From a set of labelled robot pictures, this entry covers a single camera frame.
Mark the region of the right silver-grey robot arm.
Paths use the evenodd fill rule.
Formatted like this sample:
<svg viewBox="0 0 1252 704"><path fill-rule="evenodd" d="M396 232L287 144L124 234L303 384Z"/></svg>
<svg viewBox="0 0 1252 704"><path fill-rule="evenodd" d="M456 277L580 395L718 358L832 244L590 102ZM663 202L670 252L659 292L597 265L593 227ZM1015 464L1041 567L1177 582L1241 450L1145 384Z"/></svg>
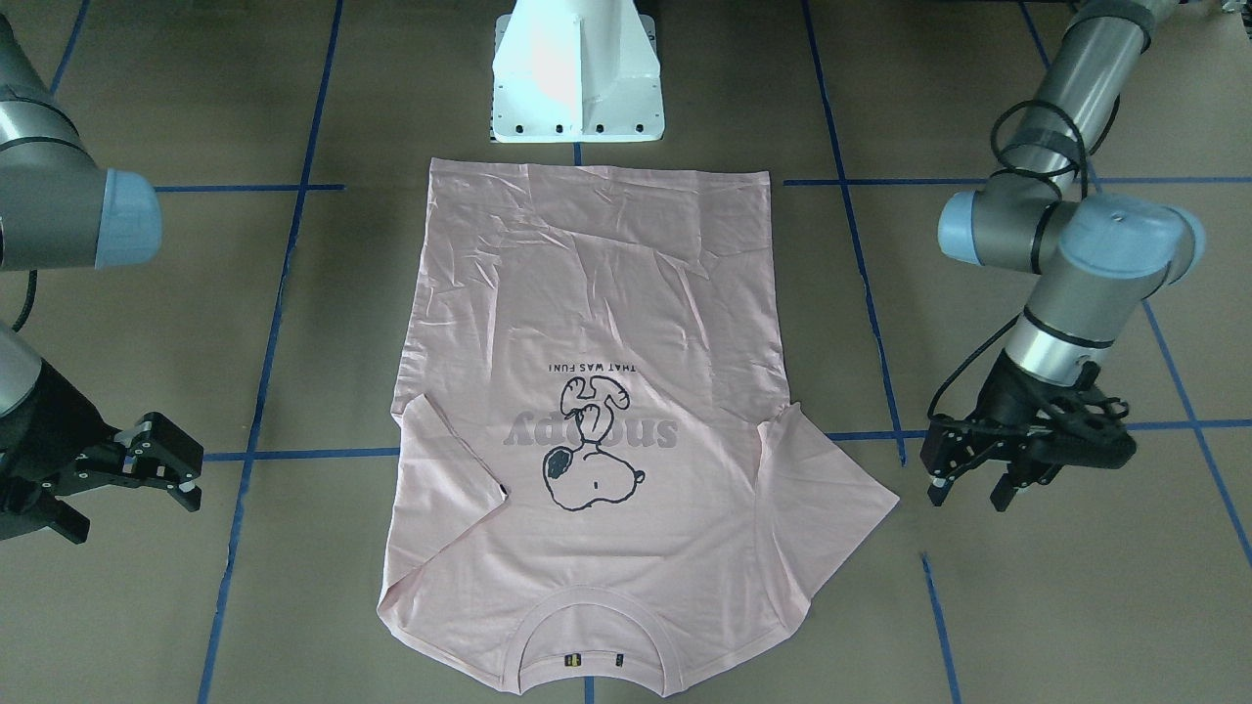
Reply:
<svg viewBox="0 0 1252 704"><path fill-rule="evenodd" d="M131 266L162 244L156 190L134 172L103 168L71 116L1 23L3 269ZM104 486L151 487L202 507L204 447L160 412L129 428L96 406L13 324L1 339L3 537L58 532L80 545L90 520L70 496Z"/></svg>

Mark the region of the left silver-grey robot arm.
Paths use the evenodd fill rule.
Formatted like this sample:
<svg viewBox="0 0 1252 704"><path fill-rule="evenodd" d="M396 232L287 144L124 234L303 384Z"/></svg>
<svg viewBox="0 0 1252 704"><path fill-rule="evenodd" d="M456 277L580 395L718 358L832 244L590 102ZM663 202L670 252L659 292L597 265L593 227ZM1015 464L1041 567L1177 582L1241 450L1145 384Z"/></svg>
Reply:
<svg viewBox="0 0 1252 704"><path fill-rule="evenodd" d="M1062 468L1121 468L1136 453L1131 406L1098 387L1118 334L1151 294L1189 276L1206 230L1179 205L1111 195L1093 185L1093 157L1121 94L1173 1L1087 1L1067 26L1035 94L1002 111L987 183L952 195L936 227L943 253L967 264L1035 276L1020 311L990 334L997 347L965 418L926 410L926 499L1005 463L990 504L1007 511Z"/></svg>

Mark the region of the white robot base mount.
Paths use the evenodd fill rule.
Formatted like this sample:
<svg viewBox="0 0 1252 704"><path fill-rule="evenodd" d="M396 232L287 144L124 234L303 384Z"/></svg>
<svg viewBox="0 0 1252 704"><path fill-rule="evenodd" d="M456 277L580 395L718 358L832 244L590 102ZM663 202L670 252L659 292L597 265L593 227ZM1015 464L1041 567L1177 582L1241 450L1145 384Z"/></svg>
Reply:
<svg viewBox="0 0 1252 704"><path fill-rule="evenodd" d="M517 1L496 19L493 49L493 140L664 138L656 23L639 1Z"/></svg>

